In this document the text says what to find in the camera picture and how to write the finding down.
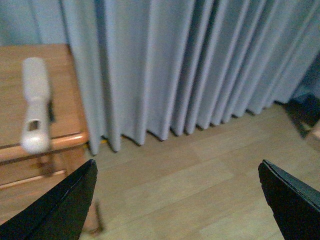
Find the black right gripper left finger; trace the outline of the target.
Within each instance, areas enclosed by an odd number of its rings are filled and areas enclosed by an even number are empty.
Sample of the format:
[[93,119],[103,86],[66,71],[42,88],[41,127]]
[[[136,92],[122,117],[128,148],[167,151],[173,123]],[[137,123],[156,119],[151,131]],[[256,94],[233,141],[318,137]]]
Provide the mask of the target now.
[[2,240],[77,240],[97,181],[97,164],[88,160],[55,187],[0,226]]

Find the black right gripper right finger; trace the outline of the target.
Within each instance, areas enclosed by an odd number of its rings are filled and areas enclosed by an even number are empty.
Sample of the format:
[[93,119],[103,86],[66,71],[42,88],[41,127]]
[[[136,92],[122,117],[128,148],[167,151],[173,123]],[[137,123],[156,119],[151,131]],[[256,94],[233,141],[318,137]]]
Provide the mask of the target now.
[[285,240],[320,238],[320,192],[268,160],[258,166],[261,188]]

